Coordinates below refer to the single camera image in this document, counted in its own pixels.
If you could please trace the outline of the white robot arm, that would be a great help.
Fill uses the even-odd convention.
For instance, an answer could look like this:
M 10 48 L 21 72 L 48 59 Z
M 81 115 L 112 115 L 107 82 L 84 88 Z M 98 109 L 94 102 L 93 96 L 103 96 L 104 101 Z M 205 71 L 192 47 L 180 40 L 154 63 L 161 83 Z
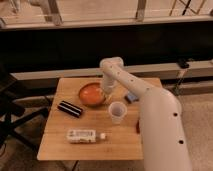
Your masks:
M 121 57 L 102 59 L 101 88 L 110 94 L 118 81 L 139 99 L 145 171 L 193 171 L 182 125 L 180 101 L 168 90 L 124 70 Z

